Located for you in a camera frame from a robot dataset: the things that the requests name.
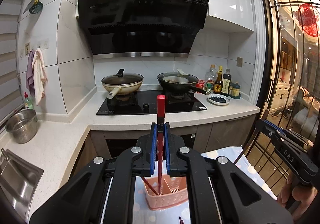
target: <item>black glass cooktop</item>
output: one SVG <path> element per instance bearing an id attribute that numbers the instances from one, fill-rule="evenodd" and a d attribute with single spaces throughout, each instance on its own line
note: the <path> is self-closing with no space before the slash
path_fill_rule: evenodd
<path id="1" fill-rule="evenodd" d="M 166 96 L 166 113 L 207 110 L 191 92 L 185 93 L 183 96 L 173 96 L 162 90 L 141 90 L 127 96 L 106 98 L 99 108 L 97 116 L 156 114 L 157 96 L 162 94 Z"/>

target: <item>soy sauce bottle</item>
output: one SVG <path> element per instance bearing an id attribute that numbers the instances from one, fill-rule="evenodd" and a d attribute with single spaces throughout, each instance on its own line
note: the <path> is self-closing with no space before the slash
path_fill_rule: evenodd
<path id="1" fill-rule="evenodd" d="M 222 90 L 222 66 L 219 66 L 219 72 L 216 82 L 214 83 L 213 92 L 220 94 Z"/>
<path id="2" fill-rule="evenodd" d="M 229 86 L 230 86 L 230 81 L 231 81 L 231 74 L 230 70 L 227 69 L 227 72 L 223 74 L 223 85 L 222 85 L 222 90 L 221 90 L 221 95 L 228 96 L 229 95 Z"/>

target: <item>white door trim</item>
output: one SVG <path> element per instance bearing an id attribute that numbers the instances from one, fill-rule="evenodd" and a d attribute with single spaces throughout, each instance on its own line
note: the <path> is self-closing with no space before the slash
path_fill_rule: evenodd
<path id="1" fill-rule="evenodd" d="M 254 12 L 256 15 L 257 26 L 257 43 L 256 43 L 256 59 L 253 72 L 252 86 L 249 95 L 249 102 L 256 105 L 258 96 L 260 93 L 260 87 L 262 82 L 264 60 L 266 55 L 266 25 L 265 25 L 265 13 L 262 0 L 253 0 Z"/>

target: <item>stainless steel sink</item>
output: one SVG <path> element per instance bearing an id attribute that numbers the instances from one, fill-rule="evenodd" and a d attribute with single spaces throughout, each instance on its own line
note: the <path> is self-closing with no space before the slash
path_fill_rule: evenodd
<path id="1" fill-rule="evenodd" d="M 10 150 L 2 153 L 1 159 L 0 187 L 17 213 L 27 220 L 31 200 L 43 170 Z"/>

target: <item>black wok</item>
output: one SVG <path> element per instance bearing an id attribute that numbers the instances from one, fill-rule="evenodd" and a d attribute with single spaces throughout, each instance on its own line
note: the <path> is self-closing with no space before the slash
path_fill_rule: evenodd
<path id="1" fill-rule="evenodd" d="M 184 74 L 183 72 L 169 72 L 161 73 L 158 75 L 158 81 L 161 87 L 176 95 L 187 93 L 190 90 L 200 92 L 204 95 L 209 95 L 210 91 L 205 91 L 201 88 L 195 87 L 198 80 L 199 79 L 196 76 Z"/>

